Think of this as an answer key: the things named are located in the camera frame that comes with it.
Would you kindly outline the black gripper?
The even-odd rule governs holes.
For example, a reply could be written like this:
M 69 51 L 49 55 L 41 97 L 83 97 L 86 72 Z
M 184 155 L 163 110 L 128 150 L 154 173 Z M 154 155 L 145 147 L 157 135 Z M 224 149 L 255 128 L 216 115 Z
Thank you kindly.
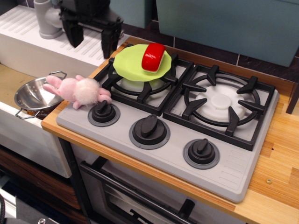
M 60 0 L 60 18 L 68 41 L 76 48 L 84 39 L 82 26 L 101 32 L 103 57 L 117 49 L 123 19 L 110 8 L 109 0 Z

